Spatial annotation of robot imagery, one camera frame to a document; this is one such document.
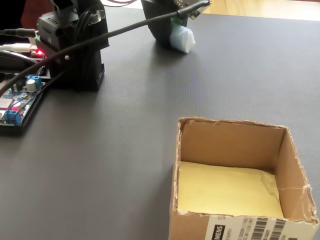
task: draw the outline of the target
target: wooden floor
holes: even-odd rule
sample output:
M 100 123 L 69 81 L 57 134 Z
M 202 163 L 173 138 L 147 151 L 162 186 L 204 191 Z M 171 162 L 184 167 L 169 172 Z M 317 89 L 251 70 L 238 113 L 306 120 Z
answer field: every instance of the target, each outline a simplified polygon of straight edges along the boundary
M 205 13 L 320 21 L 320 2 L 300 0 L 212 0 Z

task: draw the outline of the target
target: blue terminal block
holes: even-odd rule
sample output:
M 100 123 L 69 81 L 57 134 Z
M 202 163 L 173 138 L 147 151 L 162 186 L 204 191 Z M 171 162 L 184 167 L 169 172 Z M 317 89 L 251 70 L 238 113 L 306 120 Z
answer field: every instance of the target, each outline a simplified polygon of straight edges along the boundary
M 27 80 L 33 79 L 35 81 L 35 87 L 38 89 L 42 86 L 41 77 L 36 75 L 29 75 L 26 77 Z
M 21 115 L 20 113 L 17 114 L 17 111 L 7 110 L 5 111 L 3 118 L 8 124 L 20 125 L 21 123 Z

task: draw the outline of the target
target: siemens logo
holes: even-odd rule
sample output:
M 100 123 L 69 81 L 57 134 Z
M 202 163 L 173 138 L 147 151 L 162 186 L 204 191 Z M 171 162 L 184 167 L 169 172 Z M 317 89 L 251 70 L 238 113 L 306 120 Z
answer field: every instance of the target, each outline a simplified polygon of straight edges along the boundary
M 225 227 L 226 226 L 224 225 L 215 225 L 212 234 L 212 240 L 222 240 L 225 232 Z

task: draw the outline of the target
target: black mount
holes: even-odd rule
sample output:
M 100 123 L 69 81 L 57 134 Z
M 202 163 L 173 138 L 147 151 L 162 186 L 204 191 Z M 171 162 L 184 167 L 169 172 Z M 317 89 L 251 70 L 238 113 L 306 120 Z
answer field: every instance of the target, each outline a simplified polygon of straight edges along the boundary
M 85 41 L 108 32 L 105 9 L 100 0 L 50 0 L 54 12 L 42 15 L 37 22 L 39 38 L 37 47 L 48 57 L 75 44 L 74 35 L 79 16 L 90 11 L 95 14 L 102 11 L 103 18 L 81 32 L 81 41 Z M 76 91 L 97 91 L 104 78 L 104 64 L 100 49 L 109 46 L 108 40 L 86 47 L 72 55 L 63 56 L 47 67 L 51 78 L 67 69 L 53 87 L 74 89 Z

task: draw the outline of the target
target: connector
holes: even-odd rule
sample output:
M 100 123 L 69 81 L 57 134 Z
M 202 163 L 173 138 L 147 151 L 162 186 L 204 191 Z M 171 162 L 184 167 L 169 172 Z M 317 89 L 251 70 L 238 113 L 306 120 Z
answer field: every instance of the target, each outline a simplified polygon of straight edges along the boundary
M 3 118 L 7 124 L 19 125 L 21 123 L 21 115 L 17 111 L 7 110 L 4 112 Z
M 37 46 L 32 45 L 31 43 L 14 43 L 14 44 L 0 45 L 0 50 L 7 50 L 7 51 L 16 52 L 16 53 L 29 53 L 36 49 L 37 49 Z
M 42 86 L 42 80 L 40 76 L 36 76 L 36 75 L 29 75 L 27 76 L 27 81 L 30 79 L 33 79 L 35 81 L 35 87 L 38 89 Z
M 35 29 L 25 29 L 25 28 L 5 29 L 0 31 L 0 33 L 2 35 L 19 37 L 19 38 L 35 38 L 37 35 L 37 31 Z
M 206 7 L 206 6 L 209 6 L 209 5 L 210 5 L 210 1 L 209 0 L 198 1 L 196 3 L 193 3 L 190 6 L 186 6 L 184 8 L 181 8 L 181 9 L 177 10 L 178 17 L 181 17 L 181 18 L 186 17 L 188 14 L 198 10 L 199 8 Z

